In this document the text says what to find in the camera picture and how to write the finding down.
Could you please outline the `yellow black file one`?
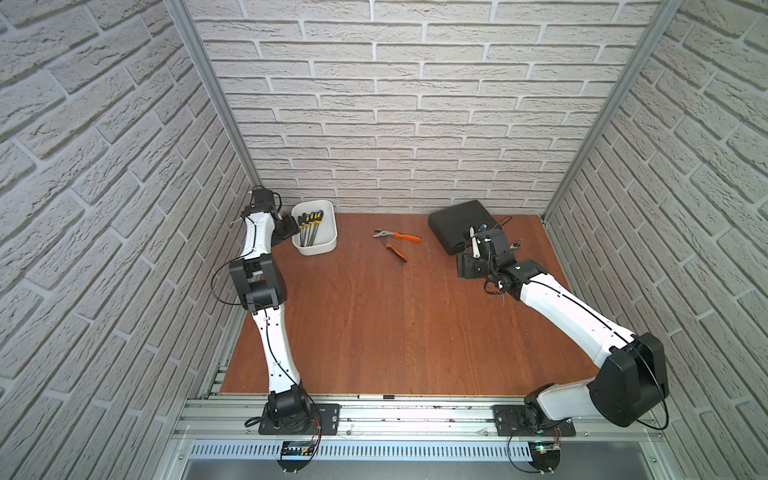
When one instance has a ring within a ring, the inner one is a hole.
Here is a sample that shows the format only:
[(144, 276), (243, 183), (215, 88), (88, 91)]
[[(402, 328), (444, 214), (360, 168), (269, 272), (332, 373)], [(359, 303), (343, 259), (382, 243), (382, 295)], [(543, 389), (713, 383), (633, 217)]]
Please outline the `yellow black file one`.
[(306, 228), (306, 214), (302, 214), (298, 217), (298, 224), (299, 224), (299, 246), (303, 247), (305, 228)]

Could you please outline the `yellow black file two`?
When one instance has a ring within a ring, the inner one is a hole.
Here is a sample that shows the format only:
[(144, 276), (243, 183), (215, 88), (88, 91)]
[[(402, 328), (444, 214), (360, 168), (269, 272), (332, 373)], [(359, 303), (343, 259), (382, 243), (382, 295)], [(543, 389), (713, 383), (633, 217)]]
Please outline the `yellow black file two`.
[(306, 241), (307, 241), (307, 234), (308, 230), (311, 226), (311, 213), (305, 213), (302, 216), (302, 225), (301, 225), (301, 237), (300, 237), (300, 246), (305, 247)]

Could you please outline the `white plastic storage box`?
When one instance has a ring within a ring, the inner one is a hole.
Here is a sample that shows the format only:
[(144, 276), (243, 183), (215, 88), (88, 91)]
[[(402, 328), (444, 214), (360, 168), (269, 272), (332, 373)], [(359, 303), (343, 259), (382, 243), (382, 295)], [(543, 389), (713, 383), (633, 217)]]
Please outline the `white plastic storage box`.
[(329, 200), (299, 203), (293, 207), (291, 216), (300, 228), (300, 232), (292, 237), (292, 244), (300, 254), (314, 256), (329, 253), (336, 248), (338, 229), (334, 205)]

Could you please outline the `yellow black file four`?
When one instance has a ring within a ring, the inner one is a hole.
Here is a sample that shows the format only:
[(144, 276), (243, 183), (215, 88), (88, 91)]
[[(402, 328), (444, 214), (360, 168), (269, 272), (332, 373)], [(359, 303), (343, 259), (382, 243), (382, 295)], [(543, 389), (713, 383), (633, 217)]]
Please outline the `yellow black file four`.
[(314, 245), (315, 240), (316, 240), (316, 236), (317, 236), (317, 232), (318, 232), (318, 229), (319, 229), (319, 226), (322, 223), (323, 217), (324, 217), (324, 212), (322, 210), (319, 210), (319, 211), (317, 211), (315, 213), (316, 213), (315, 223), (314, 223), (314, 226), (312, 228), (312, 233), (311, 233), (311, 239), (310, 239), (310, 245), (309, 246), (313, 246)]

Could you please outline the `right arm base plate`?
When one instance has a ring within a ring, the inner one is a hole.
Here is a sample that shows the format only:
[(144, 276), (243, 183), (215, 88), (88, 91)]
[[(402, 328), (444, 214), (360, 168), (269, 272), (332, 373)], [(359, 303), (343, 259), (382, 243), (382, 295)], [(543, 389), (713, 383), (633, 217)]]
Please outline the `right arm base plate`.
[(497, 434), (500, 437), (575, 437), (574, 424), (569, 420), (550, 420), (538, 407), (528, 404), (494, 405), (491, 407)]

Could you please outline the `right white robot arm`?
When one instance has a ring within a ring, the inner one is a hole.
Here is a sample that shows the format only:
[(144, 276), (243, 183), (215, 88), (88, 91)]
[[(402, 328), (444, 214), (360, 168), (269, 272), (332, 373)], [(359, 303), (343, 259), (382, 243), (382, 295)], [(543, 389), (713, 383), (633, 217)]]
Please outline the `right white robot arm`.
[(543, 315), (591, 359), (596, 376), (550, 384), (525, 397), (521, 424), (534, 434), (574, 417), (600, 416), (628, 427), (669, 396), (665, 351), (651, 333), (637, 335), (591, 308), (540, 264), (518, 260), (500, 227), (470, 228), (457, 274), (481, 279), (490, 295), (510, 295)]

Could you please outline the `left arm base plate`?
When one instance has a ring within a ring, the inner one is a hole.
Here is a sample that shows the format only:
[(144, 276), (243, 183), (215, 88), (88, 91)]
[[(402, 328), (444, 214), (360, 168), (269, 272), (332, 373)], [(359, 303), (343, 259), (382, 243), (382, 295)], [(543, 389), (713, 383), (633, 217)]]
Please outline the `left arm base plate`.
[(279, 420), (263, 415), (258, 433), (266, 436), (334, 436), (338, 432), (340, 404), (311, 404), (308, 413), (300, 412)]

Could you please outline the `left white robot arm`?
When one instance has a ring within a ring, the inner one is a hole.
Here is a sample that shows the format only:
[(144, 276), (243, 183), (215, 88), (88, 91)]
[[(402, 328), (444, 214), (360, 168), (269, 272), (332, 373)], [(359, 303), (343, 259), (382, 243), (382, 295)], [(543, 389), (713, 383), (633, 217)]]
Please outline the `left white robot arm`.
[(268, 396), (264, 412), (245, 422), (250, 428), (301, 432), (311, 422), (310, 400), (291, 353), (285, 313), (287, 285), (272, 248), (299, 233), (290, 216), (280, 214), (282, 199), (263, 186), (251, 190), (241, 213), (246, 227), (242, 253), (225, 263), (242, 306), (259, 331), (268, 369)]

